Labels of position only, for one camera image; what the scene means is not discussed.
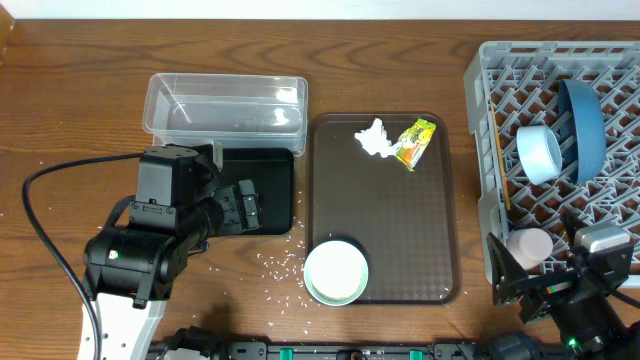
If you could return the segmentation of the white tissue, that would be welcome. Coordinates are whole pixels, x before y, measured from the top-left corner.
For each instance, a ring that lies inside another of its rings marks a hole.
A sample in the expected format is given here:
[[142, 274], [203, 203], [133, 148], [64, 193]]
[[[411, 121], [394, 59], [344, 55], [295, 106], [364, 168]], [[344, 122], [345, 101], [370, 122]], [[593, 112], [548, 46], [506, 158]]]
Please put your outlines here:
[[354, 134], [354, 138], [362, 148], [371, 156], [379, 155], [381, 158], [394, 156], [398, 146], [388, 138], [387, 131], [380, 118], [375, 118], [372, 125]]

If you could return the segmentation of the green bowl with rice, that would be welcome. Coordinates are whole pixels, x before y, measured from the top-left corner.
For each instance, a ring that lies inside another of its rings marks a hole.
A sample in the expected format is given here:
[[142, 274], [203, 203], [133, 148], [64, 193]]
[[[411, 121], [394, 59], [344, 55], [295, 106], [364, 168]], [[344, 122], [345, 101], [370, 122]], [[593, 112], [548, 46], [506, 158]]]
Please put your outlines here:
[[304, 284], [319, 303], [340, 307], [355, 302], [366, 289], [369, 266], [364, 253], [342, 240], [312, 249], [304, 263]]

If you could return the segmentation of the dark blue plate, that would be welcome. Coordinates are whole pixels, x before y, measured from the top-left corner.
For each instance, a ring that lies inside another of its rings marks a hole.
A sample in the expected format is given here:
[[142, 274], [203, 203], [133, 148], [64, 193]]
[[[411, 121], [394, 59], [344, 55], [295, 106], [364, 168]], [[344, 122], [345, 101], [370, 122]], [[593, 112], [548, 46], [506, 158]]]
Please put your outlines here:
[[560, 128], [560, 137], [575, 139], [565, 154], [570, 163], [577, 163], [570, 182], [581, 185], [601, 172], [606, 159], [606, 131], [598, 93], [584, 81], [561, 80], [558, 115], [567, 113], [571, 119]]

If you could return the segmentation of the pink cup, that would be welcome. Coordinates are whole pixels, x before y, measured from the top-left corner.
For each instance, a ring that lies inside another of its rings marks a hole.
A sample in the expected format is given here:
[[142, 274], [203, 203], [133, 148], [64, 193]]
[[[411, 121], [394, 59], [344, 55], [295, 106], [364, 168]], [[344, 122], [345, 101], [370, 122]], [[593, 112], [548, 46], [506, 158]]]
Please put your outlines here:
[[551, 255], [553, 241], [542, 229], [521, 229], [509, 233], [506, 248], [523, 269], [529, 270]]

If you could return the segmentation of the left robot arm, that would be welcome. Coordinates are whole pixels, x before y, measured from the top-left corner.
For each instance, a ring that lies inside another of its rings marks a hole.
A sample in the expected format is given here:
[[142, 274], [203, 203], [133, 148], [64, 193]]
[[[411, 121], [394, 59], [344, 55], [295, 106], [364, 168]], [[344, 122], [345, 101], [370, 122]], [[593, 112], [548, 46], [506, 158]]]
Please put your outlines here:
[[222, 187], [213, 145], [152, 146], [135, 195], [85, 247], [81, 359], [143, 359], [190, 253], [262, 225], [253, 181]]

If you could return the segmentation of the light blue bowl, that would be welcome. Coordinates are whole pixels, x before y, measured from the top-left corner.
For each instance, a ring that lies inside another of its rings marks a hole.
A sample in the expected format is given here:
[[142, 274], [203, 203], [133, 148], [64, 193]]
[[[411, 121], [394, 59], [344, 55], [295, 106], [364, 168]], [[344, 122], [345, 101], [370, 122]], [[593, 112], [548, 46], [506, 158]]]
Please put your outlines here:
[[533, 185], [557, 178], [562, 170], [558, 140], [548, 126], [526, 126], [518, 129], [516, 147], [521, 166]]

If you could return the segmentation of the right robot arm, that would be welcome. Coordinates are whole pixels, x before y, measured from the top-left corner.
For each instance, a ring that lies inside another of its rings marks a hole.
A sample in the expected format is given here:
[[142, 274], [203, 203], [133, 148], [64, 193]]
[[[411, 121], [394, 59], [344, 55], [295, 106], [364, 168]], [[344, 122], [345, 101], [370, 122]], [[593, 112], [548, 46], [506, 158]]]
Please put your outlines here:
[[639, 325], [624, 325], [608, 301], [614, 296], [639, 305], [618, 291], [628, 279], [630, 243], [595, 252], [575, 245], [568, 270], [537, 277], [529, 276], [493, 234], [488, 235], [487, 246], [495, 305], [518, 303], [525, 324], [551, 318], [571, 359], [639, 357]]

